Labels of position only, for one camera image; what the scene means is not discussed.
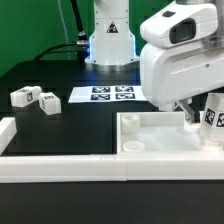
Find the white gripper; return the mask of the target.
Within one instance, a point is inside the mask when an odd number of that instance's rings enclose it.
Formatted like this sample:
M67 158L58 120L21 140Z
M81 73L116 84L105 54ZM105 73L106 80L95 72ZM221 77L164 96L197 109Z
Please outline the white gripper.
M176 101L189 124L195 113L186 98L224 86L224 48L204 51L200 41L169 49L146 44L140 56L143 95L160 107Z

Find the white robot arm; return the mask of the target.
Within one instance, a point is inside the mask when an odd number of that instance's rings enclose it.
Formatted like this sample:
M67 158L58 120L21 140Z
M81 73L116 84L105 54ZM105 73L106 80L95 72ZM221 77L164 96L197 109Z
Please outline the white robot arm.
M190 123L200 121L190 99L224 86L224 0L173 0L140 26L146 45L136 53L129 0L94 0L95 30L88 67L121 71L140 65L145 98Z

